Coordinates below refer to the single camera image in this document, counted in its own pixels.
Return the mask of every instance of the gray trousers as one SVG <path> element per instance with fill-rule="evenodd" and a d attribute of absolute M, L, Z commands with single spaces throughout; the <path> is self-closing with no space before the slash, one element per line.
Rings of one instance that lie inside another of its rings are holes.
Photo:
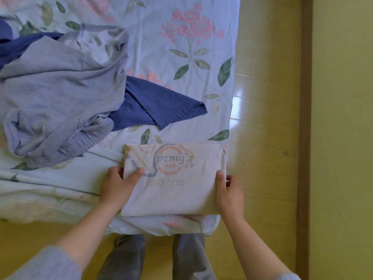
<path fill-rule="evenodd" d="M 202 234 L 175 235 L 172 246 L 173 280 L 216 280 L 204 251 Z M 143 235 L 120 235 L 102 265 L 97 280 L 140 280 L 145 258 Z"/>

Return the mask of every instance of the floor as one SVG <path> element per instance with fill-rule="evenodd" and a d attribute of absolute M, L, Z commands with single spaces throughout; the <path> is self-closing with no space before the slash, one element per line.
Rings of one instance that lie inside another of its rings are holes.
<path fill-rule="evenodd" d="M 241 0 L 227 165 L 228 173 L 243 181 L 246 220 L 292 270 L 296 244 L 300 23 L 301 0 Z M 65 224 L 2 222 L 1 251 L 9 253 L 0 256 L 0 263 L 8 264 L 1 269 L 0 279 L 69 228 Z M 114 238 L 109 235 L 102 241 L 83 279 L 95 279 Z M 22 250 L 22 257 L 20 250 L 14 250 L 15 243 Z M 147 237 L 143 279 L 171 279 L 171 244 L 172 237 Z M 223 222 L 206 239 L 206 253 L 218 279 L 245 278 Z"/>

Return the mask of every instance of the person's right arm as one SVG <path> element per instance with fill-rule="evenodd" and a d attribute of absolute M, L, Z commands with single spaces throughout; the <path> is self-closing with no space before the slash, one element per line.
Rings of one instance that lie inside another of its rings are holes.
<path fill-rule="evenodd" d="M 275 280 L 289 274 L 298 279 L 281 262 L 244 219 L 242 184 L 235 176 L 217 172 L 217 204 L 245 276 L 250 280 Z"/>

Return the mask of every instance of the hand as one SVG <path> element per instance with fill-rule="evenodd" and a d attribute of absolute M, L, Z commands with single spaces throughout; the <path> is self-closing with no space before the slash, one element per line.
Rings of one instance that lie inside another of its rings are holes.
<path fill-rule="evenodd" d="M 129 200 L 143 172 L 143 168 L 137 169 L 127 180 L 123 180 L 123 168 L 110 167 L 102 182 L 98 204 L 107 205 L 118 212 Z"/>
<path fill-rule="evenodd" d="M 223 172 L 217 171 L 216 185 L 217 206 L 224 223 L 243 220 L 244 191 L 240 180 L 235 176 L 227 175 L 226 182 Z"/>

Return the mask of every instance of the mattress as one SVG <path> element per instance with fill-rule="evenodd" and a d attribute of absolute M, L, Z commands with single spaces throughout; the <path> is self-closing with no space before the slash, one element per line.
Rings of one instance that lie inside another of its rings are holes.
<path fill-rule="evenodd" d="M 98 202 L 111 166 L 123 164 L 124 144 L 213 140 L 227 148 L 240 0 L 0 0 L 0 17 L 14 38 L 65 33 L 80 23 L 116 25 L 130 35 L 127 75 L 203 101 L 208 113 L 160 131 L 139 125 L 111 132 L 88 152 L 30 169 L 0 135 L 0 218 L 12 222 L 75 223 Z M 108 233 L 210 235 L 219 215 L 117 215 Z"/>

